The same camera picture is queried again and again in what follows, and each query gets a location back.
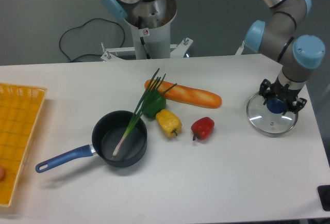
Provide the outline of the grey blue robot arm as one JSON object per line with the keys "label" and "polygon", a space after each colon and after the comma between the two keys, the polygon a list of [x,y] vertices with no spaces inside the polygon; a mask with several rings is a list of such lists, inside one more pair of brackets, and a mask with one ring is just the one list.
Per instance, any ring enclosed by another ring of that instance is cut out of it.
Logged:
{"label": "grey blue robot arm", "polygon": [[[297,25],[308,15],[311,0],[264,0],[272,11],[269,21],[255,21],[246,33],[244,45],[280,63],[275,82],[263,81],[259,95],[275,114],[298,113],[306,100],[298,94],[325,54],[324,43],[315,36],[293,37]],[[170,24],[176,16],[175,0],[101,0],[116,18],[131,27],[137,59],[173,58]]]}

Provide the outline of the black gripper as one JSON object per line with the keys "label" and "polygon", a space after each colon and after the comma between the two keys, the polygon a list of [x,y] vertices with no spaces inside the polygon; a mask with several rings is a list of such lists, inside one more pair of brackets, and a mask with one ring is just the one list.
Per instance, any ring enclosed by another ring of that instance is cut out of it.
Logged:
{"label": "black gripper", "polygon": [[282,101],[284,103],[283,116],[287,112],[298,114],[305,107],[307,100],[298,98],[300,91],[300,89],[290,89],[288,84],[283,86],[279,81],[272,84],[269,80],[264,79],[260,84],[258,94],[263,97],[263,105],[272,99]]}

